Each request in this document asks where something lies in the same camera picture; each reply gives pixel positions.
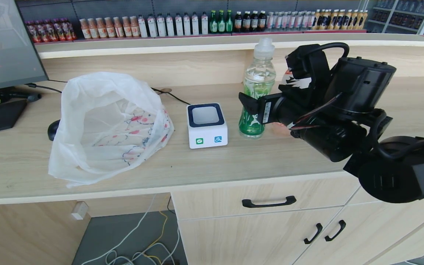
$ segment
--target computer mouse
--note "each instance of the computer mouse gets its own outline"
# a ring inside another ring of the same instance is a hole
[[[57,129],[59,128],[60,120],[52,122],[49,129],[47,129],[47,134],[49,135],[49,140],[53,141],[55,139],[55,134],[57,134]]]

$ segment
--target bottle cap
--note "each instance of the bottle cap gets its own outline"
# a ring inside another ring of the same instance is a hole
[[[254,47],[255,58],[271,59],[274,55],[274,45],[271,38],[261,38],[259,43]]]

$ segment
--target cabinet door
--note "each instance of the cabinet door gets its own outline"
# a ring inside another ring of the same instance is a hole
[[[189,265],[286,265],[337,208],[178,221]]]
[[[377,258],[371,265],[387,265],[419,258],[424,255],[424,225]]]
[[[332,241],[326,241],[346,225]],[[405,204],[374,202],[345,206],[296,265],[362,265],[424,223],[424,199]]]

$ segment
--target white box scanner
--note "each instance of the white box scanner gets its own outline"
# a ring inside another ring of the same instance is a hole
[[[218,103],[189,105],[186,108],[187,132],[191,149],[227,145],[227,123]]]

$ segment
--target monitor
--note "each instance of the monitor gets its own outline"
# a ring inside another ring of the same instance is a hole
[[[14,0],[0,0],[0,88],[48,80]],[[0,105],[0,130],[12,128],[25,100]]]

